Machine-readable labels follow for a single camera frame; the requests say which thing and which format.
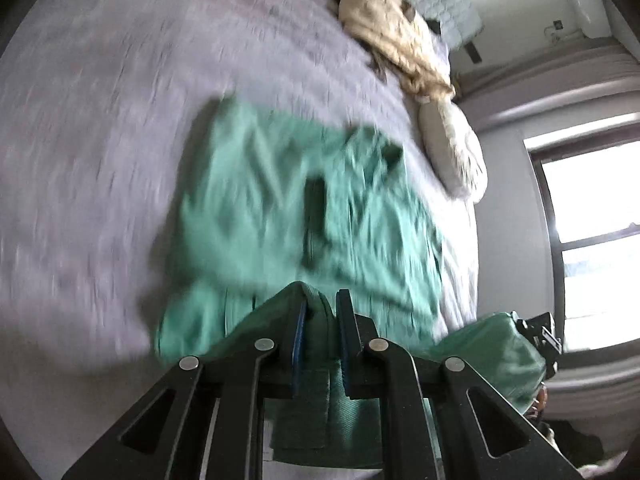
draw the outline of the white wall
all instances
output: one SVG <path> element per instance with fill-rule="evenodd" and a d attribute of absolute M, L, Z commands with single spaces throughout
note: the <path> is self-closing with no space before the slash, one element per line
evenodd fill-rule
<path fill-rule="evenodd" d="M 554 309 L 551 252 L 542 199 L 524 139 L 640 112 L 640 92 L 560 108 L 480 134 L 489 186 L 476 205 L 478 314 Z"/>
<path fill-rule="evenodd" d="M 464 50 L 452 53 L 455 70 L 503 64 L 515 57 L 549 46 L 545 27 L 562 20 L 564 30 L 577 28 L 573 7 L 567 0 L 471 0 L 484 31 L 474 39 L 483 63 L 473 65 Z"/>
<path fill-rule="evenodd" d="M 604 8 L 607 11 L 607 17 L 609 19 L 609 25 L 611 26 L 611 32 L 613 36 L 634 56 L 637 60 L 640 60 L 640 41 L 636 38 L 636 35 L 632 32 L 628 23 L 620 14 L 620 11 L 611 0 L 602 0 L 604 2 Z"/>

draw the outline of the bed sheet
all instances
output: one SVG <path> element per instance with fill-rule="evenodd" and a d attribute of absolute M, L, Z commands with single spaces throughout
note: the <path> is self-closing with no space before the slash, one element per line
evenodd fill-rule
<path fill-rule="evenodd" d="M 162 373 L 152 334 L 183 151 L 235 93 L 372 123 L 444 234 L 444 336 L 476 316 L 472 205 L 426 160 L 417 105 L 331 0 L 38 0 L 0 58 L 0 415 L 57 479 Z"/>

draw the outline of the pillow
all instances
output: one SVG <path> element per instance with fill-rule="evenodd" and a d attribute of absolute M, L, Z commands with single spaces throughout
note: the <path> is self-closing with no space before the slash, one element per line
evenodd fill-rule
<path fill-rule="evenodd" d="M 422 140 L 433 170 L 452 198 L 480 202 L 487 184 L 478 136 L 462 110 L 450 100 L 431 100 L 420 107 Z"/>

